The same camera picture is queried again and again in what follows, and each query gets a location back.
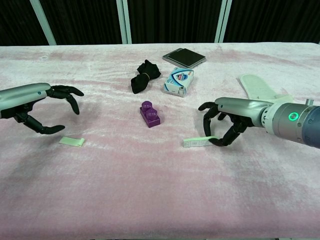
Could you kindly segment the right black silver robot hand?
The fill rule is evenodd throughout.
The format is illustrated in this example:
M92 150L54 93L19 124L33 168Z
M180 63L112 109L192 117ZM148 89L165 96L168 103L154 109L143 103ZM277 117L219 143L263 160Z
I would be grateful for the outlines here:
M208 110L203 116L203 129L207 137L212 136L211 119L217 117L222 121L229 116L233 125L222 138L210 138L209 142L218 147L226 147L247 128L263 126L263 112L272 105L271 102L234 97L220 97L214 102L208 101L198 107L199 111Z

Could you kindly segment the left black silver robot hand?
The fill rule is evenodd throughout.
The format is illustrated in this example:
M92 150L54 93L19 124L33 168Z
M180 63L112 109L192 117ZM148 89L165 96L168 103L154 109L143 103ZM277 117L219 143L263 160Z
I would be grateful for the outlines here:
M0 91L0 118L15 119L26 127L42 135L52 135L65 129L64 125L44 126L29 115L35 103L50 97L65 99L76 115L80 114L79 106L73 95L83 97L84 93L73 86L53 85L48 83L31 83Z

